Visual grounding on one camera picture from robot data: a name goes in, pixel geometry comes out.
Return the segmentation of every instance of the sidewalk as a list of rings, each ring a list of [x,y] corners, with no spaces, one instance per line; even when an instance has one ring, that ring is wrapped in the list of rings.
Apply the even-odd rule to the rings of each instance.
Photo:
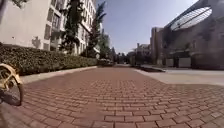
[[[8,128],[215,128],[224,88],[171,85],[131,68],[97,68],[25,86],[23,106],[1,104]]]

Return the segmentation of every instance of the green shrub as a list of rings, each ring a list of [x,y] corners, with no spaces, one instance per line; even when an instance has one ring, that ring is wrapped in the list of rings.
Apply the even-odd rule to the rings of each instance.
[[[95,66],[97,60],[34,48],[0,44],[0,63],[12,66],[20,75],[31,75]]]

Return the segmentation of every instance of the apartment building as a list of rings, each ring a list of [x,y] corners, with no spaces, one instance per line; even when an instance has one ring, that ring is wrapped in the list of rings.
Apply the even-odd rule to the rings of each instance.
[[[80,24],[74,54],[80,54],[88,45],[88,36],[96,13],[95,0],[82,0],[85,20]],[[64,30],[66,17],[59,10],[66,8],[68,0],[30,0],[18,8],[6,3],[0,25],[0,42],[24,47],[57,51],[61,39],[51,39],[51,33]]]

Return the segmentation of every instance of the bicycle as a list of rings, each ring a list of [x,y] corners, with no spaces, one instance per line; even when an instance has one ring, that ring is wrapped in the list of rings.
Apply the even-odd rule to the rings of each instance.
[[[16,89],[19,96],[12,95],[11,91]],[[23,86],[19,74],[7,64],[0,64],[0,98],[10,105],[21,106],[23,101]]]

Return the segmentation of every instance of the sky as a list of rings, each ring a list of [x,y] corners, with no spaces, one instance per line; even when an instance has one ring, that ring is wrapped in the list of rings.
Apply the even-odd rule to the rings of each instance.
[[[151,28],[164,27],[197,0],[106,0],[103,27],[116,52],[150,44]]]

